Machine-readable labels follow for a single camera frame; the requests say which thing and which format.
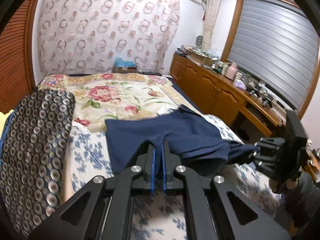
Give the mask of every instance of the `wooden countertop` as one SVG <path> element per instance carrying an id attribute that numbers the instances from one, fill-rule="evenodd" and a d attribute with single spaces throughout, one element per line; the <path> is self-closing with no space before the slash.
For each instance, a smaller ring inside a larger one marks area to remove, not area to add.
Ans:
<path id="1" fill-rule="evenodd" d="M 191 60 L 187 59 L 186 57 L 181 57 L 184 58 L 185 60 L 191 62 L 192 64 L 196 65 L 195 63 L 193 63 Z M 251 103 L 256 109 L 258 109 L 265 117 L 267 117 L 275 126 L 279 125 L 279 122 L 281 121 L 281 119 L 275 114 L 273 113 L 270 109 L 268 109 L 267 107 L 264 107 L 261 103 L 260 100 L 258 99 L 254 99 L 252 97 L 250 97 L 249 92 L 244 91 L 240 88 L 237 88 L 233 85 L 233 80 L 230 80 L 228 78 L 226 78 L 225 76 L 215 73 L 209 69 L 206 69 L 202 66 L 199 66 L 199 68 L 201 68 L 203 71 L 206 71 L 207 73 L 211 74 L 212 76 L 214 76 L 216 79 L 220 80 L 223 84 L 227 85 L 229 88 L 233 89 L 234 91 L 236 91 L 236 93 L 238 93 L 240 96 L 242 96 L 247 102 Z"/>

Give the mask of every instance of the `curtain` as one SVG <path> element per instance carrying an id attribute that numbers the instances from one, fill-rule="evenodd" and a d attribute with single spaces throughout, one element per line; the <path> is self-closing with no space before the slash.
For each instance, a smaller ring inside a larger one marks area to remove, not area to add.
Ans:
<path id="1" fill-rule="evenodd" d="M 44 0 L 38 25 L 41 72 L 111 72 L 116 57 L 162 72 L 179 20 L 179 0 Z"/>
<path id="2" fill-rule="evenodd" d="M 211 48 L 213 27 L 217 20 L 220 3 L 221 0 L 207 0 L 202 44 L 202 48 L 206 51 Z"/>

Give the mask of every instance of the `yellow object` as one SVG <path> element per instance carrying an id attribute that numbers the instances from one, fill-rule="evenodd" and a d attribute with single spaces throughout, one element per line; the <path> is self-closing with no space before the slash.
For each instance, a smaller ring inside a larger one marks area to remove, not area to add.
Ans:
<path id="1" fill-rule="evenodd" d="M 12 109 L 6 114 L 3 114 L 2 112 L 0 112 L 0 137 L 2 135 L 5 121 L 8 119 L 8 117 L 10 116 L 11 113 L 13 113 Z"/>

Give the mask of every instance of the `cardboard box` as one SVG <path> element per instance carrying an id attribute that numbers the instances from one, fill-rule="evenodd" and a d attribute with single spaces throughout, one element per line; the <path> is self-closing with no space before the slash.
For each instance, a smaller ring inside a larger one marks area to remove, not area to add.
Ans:
<path id="1" fill-rule="evenodd" d="M 115 67 L 112 68 L 113 73 L 136 73 L 137 68 L 135 67 Z"/>
<path id="2" fill-rule="evenodd" d="M 189 56 L 192 59 L 194 59 L 196 62 L 199 62 L 201 65 L 212 66 L 213 64 L 213 60 L 209 59 L 208 57 L 203 57 L 201 55 L 198 55 L 194 52 L 191 52 Z"/>

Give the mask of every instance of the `wooden window frame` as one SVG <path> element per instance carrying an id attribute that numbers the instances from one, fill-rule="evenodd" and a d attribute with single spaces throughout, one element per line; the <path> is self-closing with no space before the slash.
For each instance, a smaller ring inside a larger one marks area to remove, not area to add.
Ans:
<path id="1" fill-rule="evenodd" d="M 33 23 L 34 23 L 37 4 L 38 4 L 38 0 L 30 1 L 30 7 L 28 10 L 26 29 L 24 34 L 25 68 L 26 68 L 26 76 L 27 76 L 30 93 L 36 87 L 35 78 L 33 75 L 33 64 L 32 64 L 32 31 L 33 31 Z"/>
<path id="2" fill-rule="evenodd" d="M 278 0 L 278 1 L 285 2 L 289 5 L 292 5 L 298 9 L 300 9 L 299 6 L 295 2 L 293 2 L 292 0 Z M 223 50 L 223 53 L 221 56 L 222 61 L 227 61 L 227 58 L 228 58 L 229 53 L 231 51 L 231 47 L 232 47 L 233 41 L 236 36 L 236 30 L 238 28 L 238 24 L 240 21 L 240 15 L 242 12 L 243 2 L 244 2 L 244 0 L 237 0 L 235 13 L 233 15 L 233 20 L 231 22 L 229 35 L 228 35 L 227 42 L 225 44 L 225 47 L 224 47 L 224 50 Z M 302 105 L 299 109 L 299 112 L 298 112 L 299 119 L 301 119 L 303 117 L 304 113 L 306 112 L 306 110 L 309 106 L 309 103 L 312 99 L 313 93 L 315 92 L 317 84 L 318 84 L 319 75 L 320 75 L 320 45 L 319 45 L 319 49 L 318 49 L 318 58 L 317 58 L 317 61 L 315 64 L 315 68 L 313 71 L 312 79 L 310 81 L 310 85 L 308 87 L 307 95 L 304 98 L 303 103 L 302 103 Z"/>

